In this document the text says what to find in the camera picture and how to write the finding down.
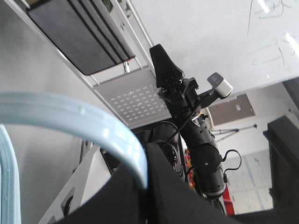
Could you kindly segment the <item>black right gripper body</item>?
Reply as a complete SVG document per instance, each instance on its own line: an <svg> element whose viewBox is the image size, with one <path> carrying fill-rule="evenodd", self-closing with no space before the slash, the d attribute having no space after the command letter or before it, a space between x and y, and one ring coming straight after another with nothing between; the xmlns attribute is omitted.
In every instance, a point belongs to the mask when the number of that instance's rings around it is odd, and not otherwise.
<svg viewBox="0 0 299 224"><path fill-rule="evenodd" d="M199 102L197 88L195 78L184 78L179 84L162 87L158 95L165 102L172 117L188 117Z"/></svg>

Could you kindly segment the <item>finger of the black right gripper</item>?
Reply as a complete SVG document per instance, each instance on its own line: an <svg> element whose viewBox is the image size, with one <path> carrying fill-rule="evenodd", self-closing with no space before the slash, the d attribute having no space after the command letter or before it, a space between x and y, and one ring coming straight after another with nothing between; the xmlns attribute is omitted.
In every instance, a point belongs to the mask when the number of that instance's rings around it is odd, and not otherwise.
<svg viewBox="0 0 299 224"><path fill-rule="evenodd" d="M184 72L170 59L161 44L151 47L149 52L155 70L157 88L178 82L185 77Z"/></svg>

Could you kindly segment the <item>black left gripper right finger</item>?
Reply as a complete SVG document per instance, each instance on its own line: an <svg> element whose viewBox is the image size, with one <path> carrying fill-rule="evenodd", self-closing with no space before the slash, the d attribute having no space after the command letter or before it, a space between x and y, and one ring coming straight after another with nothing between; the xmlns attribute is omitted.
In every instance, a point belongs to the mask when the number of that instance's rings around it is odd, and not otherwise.
<svg viewBox="0 0 299 224"><path fill-rule="evenodd" d="M194 193L174 171L160 147L148 143L149 224L238 224Z"/></svg>

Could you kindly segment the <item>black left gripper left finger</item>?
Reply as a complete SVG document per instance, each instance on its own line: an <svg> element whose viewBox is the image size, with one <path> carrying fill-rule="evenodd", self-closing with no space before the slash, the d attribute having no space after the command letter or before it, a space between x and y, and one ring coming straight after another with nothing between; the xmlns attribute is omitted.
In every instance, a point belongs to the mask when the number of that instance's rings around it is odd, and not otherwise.
<svg viewBox="0 0 299 224"><path fill-rule="evenodd" d="M108 182L59 224L145 224L145 191L132 173L120 165Z"/></svg>

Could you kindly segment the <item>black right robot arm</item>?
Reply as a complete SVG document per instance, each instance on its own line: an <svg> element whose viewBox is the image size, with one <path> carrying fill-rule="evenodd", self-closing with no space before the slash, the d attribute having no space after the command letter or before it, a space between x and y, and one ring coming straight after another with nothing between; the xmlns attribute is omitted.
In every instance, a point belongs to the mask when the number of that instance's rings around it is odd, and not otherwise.
<svg viewBox="0 0 299 224"><path fill-rule="evenodd" d="M195 78L185 78L183 71L170 59L161 44L151 47L149 51L155 69L156 86L160 90L158 95L165 102L190 151L196 191L207 200L216 200L225 190L222 157L205 123L205 115L200 114L200 110L218 98L226 98L233 87L215 72L207 79L212 89L197 94Z"/></svg>

